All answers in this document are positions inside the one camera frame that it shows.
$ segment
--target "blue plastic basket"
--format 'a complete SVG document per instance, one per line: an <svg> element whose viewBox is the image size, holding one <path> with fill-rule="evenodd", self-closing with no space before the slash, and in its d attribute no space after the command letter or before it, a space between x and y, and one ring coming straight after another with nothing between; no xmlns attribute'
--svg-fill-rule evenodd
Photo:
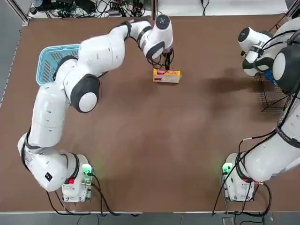
<svg viewBox="0 0 300 225"><path fill-rule="evenodd" d="M78 58L79 46L80 44L57 45L44 48L38 58L37 83L41 86L45 83L53 82L53 74L60 60L67 55Z"/></svg>

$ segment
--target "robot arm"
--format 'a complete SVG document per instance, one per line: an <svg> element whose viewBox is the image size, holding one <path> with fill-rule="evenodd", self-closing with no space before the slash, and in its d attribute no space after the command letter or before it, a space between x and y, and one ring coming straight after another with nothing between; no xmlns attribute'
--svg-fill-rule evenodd
<svg viewBox="0 0 300 225"><path fill-rule="evenodd" d="M300 82L299 30L299 17L283 24L274 37L245 28L239 35L239 44L246 53L244 71L250 76L265 73L284 92L298 94L295 87ZM271 138L255 147L241 162L239 159L245 152L228 156L223 175L236 165L226 180L225 193L231 201L245 201L247 192L251 199L254 180L272 179L300 164L300 100L289 102L286 109L289 106L291 110L283 121L288 110L284 112Z"/></svg>
<svg viewBox="0 0 300 225"><path fill-rule="evenodd" d="M95 108L100 88L98 77L122 64L128 37L137 41L148 60L173 50L172 24L167 16L158 16L153 29L148 21L131 20L106 35L83 41L78 59L73 56L63 58L54 82L40 87L30 130L19 140L18 149L24 165L47 191L62 186L67 199L82 192L82 172L79 170L88 163L87 159L82 155L56 152L52 147L60 141L69 105L80 113Z"/></svg>
<svg viewBox="0 0 300 225"><path fill-rule="evenodd" d="M265 73L272 69L274 59L279 51L287 46L288 39L296 30L300 29L299 22L300 18L295 18L283 24L274 34L274 37L280 35L275 39L272 39L273 36L268 31L256 32L249 27L243 29L239 34L238 42L246 55L243 61L245 73L255 76L257 73ZM266 49L280 42L281 44Z"/></svg>

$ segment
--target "wire rack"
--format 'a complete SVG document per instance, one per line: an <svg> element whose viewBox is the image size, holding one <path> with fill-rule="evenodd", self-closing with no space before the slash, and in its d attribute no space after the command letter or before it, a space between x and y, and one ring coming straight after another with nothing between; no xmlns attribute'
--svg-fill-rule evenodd
<svg viewBox="0 0 300 225"><path fill-rule="evenodd" d="M260 84L259 100L262 103L262 112L281 112L287 95L278 86L270 83L264 74L257 74L256 79Z"/></svg>

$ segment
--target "yellow box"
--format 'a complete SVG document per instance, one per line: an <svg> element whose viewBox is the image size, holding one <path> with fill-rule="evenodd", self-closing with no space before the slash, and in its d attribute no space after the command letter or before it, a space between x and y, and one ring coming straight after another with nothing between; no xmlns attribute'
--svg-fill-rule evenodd
<svg viewBox="0 0 300 225"><path fill-rule="evenodd" d="M153 82L179 83L181 79L180 70L158 70L153 69Z"/></svg>

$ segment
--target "brown table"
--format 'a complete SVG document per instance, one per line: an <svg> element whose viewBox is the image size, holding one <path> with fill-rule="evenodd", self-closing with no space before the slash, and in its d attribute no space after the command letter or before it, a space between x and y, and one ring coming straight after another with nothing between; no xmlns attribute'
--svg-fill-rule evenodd
<svg viewBox="0 0 300 225"><path fill-rule="evenodd" d="M241 69L237 36L245 26L268 29L278 18L173 17L172 65L183 73L178 85L153 83L151 65L136 43L127 41L123 65L101 79L96 109L83 115L69 108L56 149L87 156L113 210L211 211L227 155L237 151L242 138L270 131L278 118L260 112L258 84ZM121 21L34 19L23 29L0 109L0 211L52 210L16 147L31 123L39 53L50 45L105 34ZM300 210L299 171L268 181L271 210ZM268 198L263 188L260 193L246 210L265 208ZM75 209L100 211L99 206L94 194L92 203ZM230 209L240 210L241 204L230 204ZM222 197L217 210L225 210Z"/></svg>

